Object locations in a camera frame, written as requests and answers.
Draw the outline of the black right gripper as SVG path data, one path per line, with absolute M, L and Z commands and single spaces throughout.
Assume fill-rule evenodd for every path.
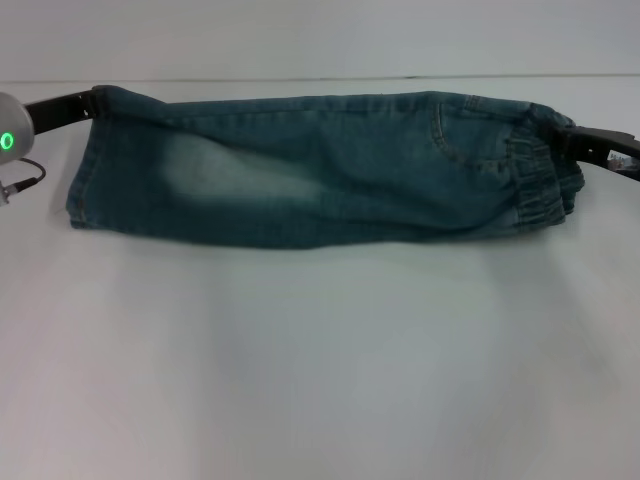
M 575 155 L 577 161 L 640 180 L 640 141 L 632 134 L 545 123 L 541 138 L 562 156 Z

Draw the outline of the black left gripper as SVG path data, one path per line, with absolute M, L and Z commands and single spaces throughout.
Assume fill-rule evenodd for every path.
M 31 118 L 34 134 L 39 135 L 87 118 L 99 118 L 109 111 L 108 85 L 97 85 L 90 90 L 59 96 L 25 105 Z

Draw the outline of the blue denim shorts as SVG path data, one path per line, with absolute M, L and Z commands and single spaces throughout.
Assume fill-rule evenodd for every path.
M 77 229 L 310 249 L 529 233 L 572 213 L 571 120 L 447 92 L 165 103 L 119 87 L 66 200 Z

